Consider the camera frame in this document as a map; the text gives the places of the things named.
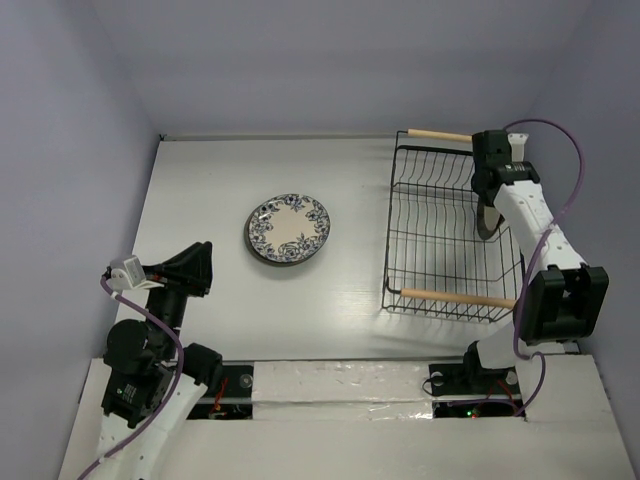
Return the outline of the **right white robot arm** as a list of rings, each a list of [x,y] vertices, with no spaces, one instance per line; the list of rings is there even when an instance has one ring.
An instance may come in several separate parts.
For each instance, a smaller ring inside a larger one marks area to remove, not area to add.
[[[524,158],[525,134],[485,130],[472,135],[477,195],[476,230],[483,240],[507,226],[524,263],[513,320],[471,344],[460,368],[462,384],[482,392],[533,347],[589,337],[609,286],[602,267],[590,265],[562,231],[535,167]]]

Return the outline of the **blue floral white plate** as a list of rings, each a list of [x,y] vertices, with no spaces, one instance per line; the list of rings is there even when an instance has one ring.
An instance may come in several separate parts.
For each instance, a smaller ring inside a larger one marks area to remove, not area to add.
[[[246,225],[256,232],[265,232],[267,240],[278,246],[300,232],[314,235],[330,231],[331,219],[324,205],[315,198],[286,193],[258,205]]]

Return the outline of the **dark deer pattern plate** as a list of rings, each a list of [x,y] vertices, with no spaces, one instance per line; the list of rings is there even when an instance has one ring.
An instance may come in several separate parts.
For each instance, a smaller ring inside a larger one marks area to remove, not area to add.
[[[316,255],[329,239],[329,233],[329,230],[314,235],[300,232],[276,246],[267,240],[265,232],[256,232],[246,225],[243,240],[255,260],[274,267],[293,267]]]

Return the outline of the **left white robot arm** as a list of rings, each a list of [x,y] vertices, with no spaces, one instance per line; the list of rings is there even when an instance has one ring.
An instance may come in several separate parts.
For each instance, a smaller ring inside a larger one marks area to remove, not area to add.
[[[83,479],[155,479],[196,403],[223,384],[223,357],[179,335],[187,302],[209,294],[213,245],[196,242],[168,260],[113,260],[100,286],[138,313],[109,330],[103,355],[110,375],[101,401],[95,460]]]

